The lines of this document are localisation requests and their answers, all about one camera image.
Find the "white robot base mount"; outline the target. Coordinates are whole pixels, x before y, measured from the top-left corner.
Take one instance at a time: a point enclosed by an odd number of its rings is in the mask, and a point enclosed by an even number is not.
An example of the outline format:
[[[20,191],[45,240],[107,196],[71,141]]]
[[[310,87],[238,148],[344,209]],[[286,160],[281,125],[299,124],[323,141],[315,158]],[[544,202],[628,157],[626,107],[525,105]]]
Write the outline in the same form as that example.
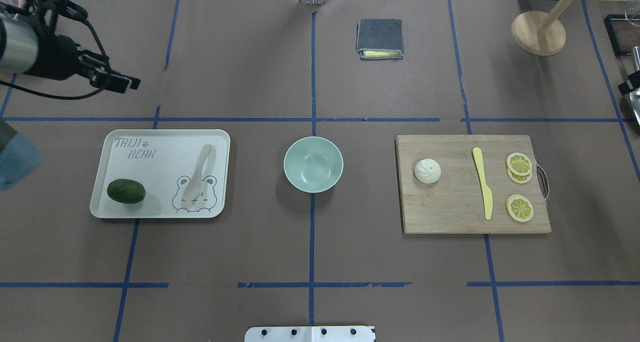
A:
[[[254,326],[247,329],[245,342],[375,342],[373,326]]]

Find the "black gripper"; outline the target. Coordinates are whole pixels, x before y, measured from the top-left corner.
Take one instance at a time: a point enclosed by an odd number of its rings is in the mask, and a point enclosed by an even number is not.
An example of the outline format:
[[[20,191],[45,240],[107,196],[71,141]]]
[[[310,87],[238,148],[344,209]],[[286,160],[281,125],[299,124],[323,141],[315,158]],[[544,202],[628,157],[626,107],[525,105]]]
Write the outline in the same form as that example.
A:
[[[23,8],[23,21],[34,31],[37,46],[35,60],[24,72],[26,75],[63,81],[77,74],[90,80],[97,89],[120,94],[139,88],[139,78],[112,71],[102,46],[101,53],[94,53],[57,32],[58,18],[64,17],[82,23],[94,33],[84,7],[73,0],[25,0]]]

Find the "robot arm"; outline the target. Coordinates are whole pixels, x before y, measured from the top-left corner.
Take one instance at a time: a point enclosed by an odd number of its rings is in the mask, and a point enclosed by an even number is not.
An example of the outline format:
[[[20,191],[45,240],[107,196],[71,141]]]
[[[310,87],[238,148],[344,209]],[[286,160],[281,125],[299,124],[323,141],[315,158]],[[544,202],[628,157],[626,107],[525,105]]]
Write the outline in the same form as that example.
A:
[[[87,27],[98,52],[57,32],[58,19]],[[123,94],[137,90],[141,80],[115,70],[87,10],[73,0],[24,0],[22,6],[1,3],[0,65],[8,73],[63,82],[72,76],[89,81],[93,91],[75,96],[50,94],[2,81],[10,91],[58,101],[79,101],[103,91]]]

